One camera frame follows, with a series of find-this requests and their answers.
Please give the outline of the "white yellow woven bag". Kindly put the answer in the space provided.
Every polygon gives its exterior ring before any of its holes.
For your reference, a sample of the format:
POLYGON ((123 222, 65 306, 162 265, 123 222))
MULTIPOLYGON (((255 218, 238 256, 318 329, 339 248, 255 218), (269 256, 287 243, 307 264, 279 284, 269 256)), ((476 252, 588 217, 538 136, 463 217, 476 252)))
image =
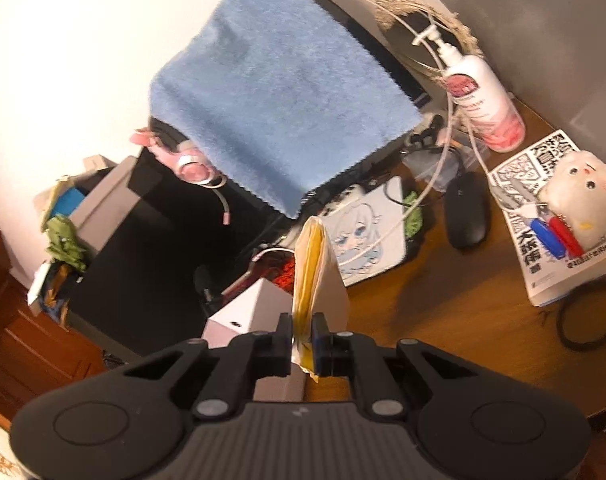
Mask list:
POLYGON ((312 317, 322 313, 332 332, 346 330, 350 299, 331 236, 320 218, 309 217, 294 246, 292 362, 314 382, 312 317))

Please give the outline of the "black elastic hair band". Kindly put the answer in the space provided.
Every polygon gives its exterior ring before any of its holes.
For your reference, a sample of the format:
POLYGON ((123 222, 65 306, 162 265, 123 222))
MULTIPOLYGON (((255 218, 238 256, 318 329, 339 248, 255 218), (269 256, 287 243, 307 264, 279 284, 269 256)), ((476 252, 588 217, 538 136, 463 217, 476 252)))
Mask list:
POLYGON ((556 322, 563 347, 577 352, 606 346, 606 281, 580 285, 563 300, 556 322))

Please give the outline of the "anime girl mouse pad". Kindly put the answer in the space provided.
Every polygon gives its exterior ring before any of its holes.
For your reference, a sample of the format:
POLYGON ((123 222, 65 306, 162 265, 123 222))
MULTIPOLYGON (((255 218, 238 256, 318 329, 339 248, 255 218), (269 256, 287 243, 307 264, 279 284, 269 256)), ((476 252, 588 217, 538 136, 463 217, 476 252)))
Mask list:
POLYGON ((395 176, 368 193, 351 185, 342 200, 320 214, 346 287, 388 271, 405 259, 402 198, 402 180, 395 176))

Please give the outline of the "black desktop computer tower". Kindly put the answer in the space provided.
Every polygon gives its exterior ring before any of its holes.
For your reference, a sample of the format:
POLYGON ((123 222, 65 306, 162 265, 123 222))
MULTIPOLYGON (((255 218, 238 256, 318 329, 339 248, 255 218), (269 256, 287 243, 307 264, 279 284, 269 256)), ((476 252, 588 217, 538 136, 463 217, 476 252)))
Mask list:
POLYGON ((206 190, 141 151, 134 205, 90 261, 68 325, 123 361, 200 335, 218 295, 288 219, 236 184, 206 190))

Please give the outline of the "brown wooden cabinet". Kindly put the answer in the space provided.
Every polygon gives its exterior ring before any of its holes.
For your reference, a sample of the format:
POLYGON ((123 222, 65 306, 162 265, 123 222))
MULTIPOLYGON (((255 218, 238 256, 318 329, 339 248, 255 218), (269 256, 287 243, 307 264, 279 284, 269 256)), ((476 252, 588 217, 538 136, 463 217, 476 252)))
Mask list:
POLYGON ((106 370, 102 350, 26 304, 0 232, 0 426, 32 399, 106 370))

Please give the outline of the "black computer mouse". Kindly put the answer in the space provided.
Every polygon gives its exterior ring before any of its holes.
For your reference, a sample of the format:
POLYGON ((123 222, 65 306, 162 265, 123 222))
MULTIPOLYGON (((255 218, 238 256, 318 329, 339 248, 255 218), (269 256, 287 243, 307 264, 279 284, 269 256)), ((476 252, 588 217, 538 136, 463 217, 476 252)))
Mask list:
POLYGON ((467 250, 481 244, 490 227, 486 180, 465 172, 449 182, 444 195, 445 230, 449 244, 467 250))

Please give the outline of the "clear plastic case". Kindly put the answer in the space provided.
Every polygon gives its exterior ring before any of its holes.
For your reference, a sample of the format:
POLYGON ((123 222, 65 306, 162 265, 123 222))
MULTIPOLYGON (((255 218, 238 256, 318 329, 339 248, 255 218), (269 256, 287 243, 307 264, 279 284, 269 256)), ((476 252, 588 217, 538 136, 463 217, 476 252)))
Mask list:
MULTIPOLYGON (((402 155, 402 162, 417 181, 429 183, 437 172, 442 153, 443 150, 439 146, 437 148, 411 150, 402 155)), ((449 183, 463 173, 464 162, 460 151, 451 146, 448 148, 441 171, 432 185, 433 190, 445 193, 449 183)))

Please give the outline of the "green crumpled cloth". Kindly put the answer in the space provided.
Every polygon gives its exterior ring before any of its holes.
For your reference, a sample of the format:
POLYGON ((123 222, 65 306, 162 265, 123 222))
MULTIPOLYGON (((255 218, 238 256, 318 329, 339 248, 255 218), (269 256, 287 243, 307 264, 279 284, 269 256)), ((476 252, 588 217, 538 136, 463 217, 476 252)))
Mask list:
POLYGON ((47 252, 53 259, 67 263, 81 273, 88 264, 87 249, 76 236, 76 227, 62 214, 56 214, 46 222, 47 252))

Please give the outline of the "pink cat ear headset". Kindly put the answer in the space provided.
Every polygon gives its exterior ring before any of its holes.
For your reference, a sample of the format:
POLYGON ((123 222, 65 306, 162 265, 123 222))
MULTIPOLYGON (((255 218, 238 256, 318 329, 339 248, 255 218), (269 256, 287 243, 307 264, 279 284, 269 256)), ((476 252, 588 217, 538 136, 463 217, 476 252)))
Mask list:
POLYGON ((130 136, 130 142, 146 148, 179 180, 212 191, 223 207, 224 226, 230 224, 230 206, 221 192, 227 178, 214 168, 195 143, 186 140, 178 144, 175 150, 171 150, 163 144, 160 136, 149 128, 136 129, 130 136))

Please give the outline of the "grey cardboard box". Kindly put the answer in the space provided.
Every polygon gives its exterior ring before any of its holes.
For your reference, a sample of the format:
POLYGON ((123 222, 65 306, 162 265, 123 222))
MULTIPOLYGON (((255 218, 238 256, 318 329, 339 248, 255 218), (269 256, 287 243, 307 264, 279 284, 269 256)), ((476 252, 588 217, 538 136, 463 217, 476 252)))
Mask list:
POLYGON ((76 227, 76 237, 92 257, 96 256, 140 200, 128 188, 136 162, 134 156, 126 157, 120 164, 102 155, 84 158, 82 174, 63 176, 51 188, 33 197, 41 229, 45 229, 46 212, 54 211, 55 198, 71 190, 73 184, 97 181, 70 214, 70 220, 76 227))

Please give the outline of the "blue marker pen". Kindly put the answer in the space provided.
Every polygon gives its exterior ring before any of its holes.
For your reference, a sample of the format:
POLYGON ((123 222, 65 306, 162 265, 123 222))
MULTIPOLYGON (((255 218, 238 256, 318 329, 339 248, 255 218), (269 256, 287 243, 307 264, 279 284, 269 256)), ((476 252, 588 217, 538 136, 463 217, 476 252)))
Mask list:
POLYGON ((538 218, 526 219, 525 223, 534 232, 537 239, 542 243, 548 252, 556 259, 563 259, 566 256, 566 249, 557 235, 547 226, 547 223, 538 218))

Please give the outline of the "white paperback book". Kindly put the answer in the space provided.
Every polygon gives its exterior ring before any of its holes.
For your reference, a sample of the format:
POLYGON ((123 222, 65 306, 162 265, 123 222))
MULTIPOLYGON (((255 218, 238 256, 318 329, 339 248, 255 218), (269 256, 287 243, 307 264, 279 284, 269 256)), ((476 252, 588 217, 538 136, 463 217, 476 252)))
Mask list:
POLYGON ((606 164, 553 131, 487 174, 531 304, 606 275, 606 164))

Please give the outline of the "red marker pen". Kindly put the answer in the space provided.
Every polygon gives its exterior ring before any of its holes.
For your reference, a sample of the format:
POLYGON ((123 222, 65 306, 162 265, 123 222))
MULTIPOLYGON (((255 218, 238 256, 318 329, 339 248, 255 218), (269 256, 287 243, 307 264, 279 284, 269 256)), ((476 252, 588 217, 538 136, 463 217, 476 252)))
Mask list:
POLYGON ((550 214, 546 222, 550 231, 558 237, 571 258, 580 258, 584 254, 583 247, 580 246, 570 228, 559 217, 550 214))

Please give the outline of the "white plush toy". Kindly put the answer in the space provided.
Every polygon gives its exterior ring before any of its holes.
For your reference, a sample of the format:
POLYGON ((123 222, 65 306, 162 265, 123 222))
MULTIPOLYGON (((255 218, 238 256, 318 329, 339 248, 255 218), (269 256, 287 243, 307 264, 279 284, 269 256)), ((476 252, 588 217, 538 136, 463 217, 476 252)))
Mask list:
POLYGON ((583 250, 606 238, 606 164, 591 152, 564 155, 537 197, 565 221, 583 250))

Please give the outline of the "white pink lotion pump bottle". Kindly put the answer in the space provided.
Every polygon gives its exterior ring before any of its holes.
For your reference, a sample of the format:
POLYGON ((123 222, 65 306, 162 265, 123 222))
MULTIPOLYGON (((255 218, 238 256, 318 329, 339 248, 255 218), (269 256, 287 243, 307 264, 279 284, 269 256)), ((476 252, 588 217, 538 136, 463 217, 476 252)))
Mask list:
POLYGON ((525 139, 524 122, 489 65, 478 55, 461 54, 446 44, 434 28, 429 37, 439 45, 437 55, 445 63, 441 81, 473 131, 494 152, 519 148, 525 139))

